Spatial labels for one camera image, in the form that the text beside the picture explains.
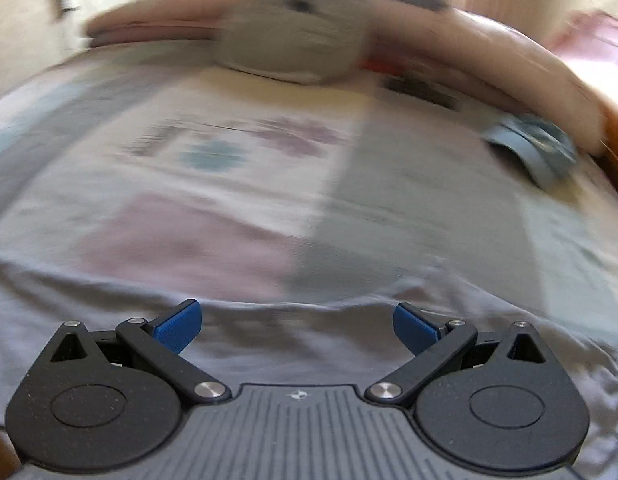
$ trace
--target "bedsheet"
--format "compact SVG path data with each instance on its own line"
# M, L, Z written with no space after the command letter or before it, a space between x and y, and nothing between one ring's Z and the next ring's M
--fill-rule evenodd
M194 297L185 356L231 386L364 385L407 360L390 313L410 300L539 325L593 413L579 470L618 478L618 199L597 168L546 194L483 144L480 102L368 72L277 82L211 48L106 47L0 100L0 420L67 319Z

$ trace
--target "ribbed gray panel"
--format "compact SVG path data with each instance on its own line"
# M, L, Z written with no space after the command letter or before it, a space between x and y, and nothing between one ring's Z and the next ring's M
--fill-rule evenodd
M68 480L26 466L16 480ZM244 386L200 406L177 437L143 462L92 480L470 480L488 476L446 462L403 412L372 406L351 386ZM539 480L576 480L565 469Z

